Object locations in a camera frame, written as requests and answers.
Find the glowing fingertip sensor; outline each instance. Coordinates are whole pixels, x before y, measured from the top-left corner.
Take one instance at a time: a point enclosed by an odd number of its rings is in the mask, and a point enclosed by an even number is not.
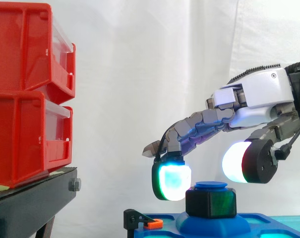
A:
[[[191,169],[183,163],[155,163],[152,187],[160,200],[179,201],[185,198],[191,184]]]
[[[247,183],[242,173],[242,159],[250,144],[249,141],[233,144],[223,157],[223,171],[234,182]]]

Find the black shelf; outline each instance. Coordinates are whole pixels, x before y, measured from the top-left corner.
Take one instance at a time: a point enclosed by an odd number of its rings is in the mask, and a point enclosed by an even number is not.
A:
[[[75,196],[71,187],[77,168],[0,192],[0,238],[50,237],[54,216]]]

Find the black cube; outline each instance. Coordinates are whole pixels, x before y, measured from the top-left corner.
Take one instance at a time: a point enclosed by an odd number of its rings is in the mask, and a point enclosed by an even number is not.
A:
[[[190,216],[213,219],[237,215],[236,193],[232,188],[213,191],[191,187],[185,199],[186,213]]]

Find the orange clip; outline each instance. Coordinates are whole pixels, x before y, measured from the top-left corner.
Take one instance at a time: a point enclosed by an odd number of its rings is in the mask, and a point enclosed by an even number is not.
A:
[[[149,222],[144,224],[143,227],[148,230],[163,228],[163,220],[154,219],[154,221],[155,222]]]

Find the green glowing sensor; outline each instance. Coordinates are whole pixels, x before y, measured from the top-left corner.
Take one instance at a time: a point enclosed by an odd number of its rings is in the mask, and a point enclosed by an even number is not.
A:
[[[191,169],[184,162],[156,162],[152,167],[152,187],[160,200],[179,201],[190,188]]]

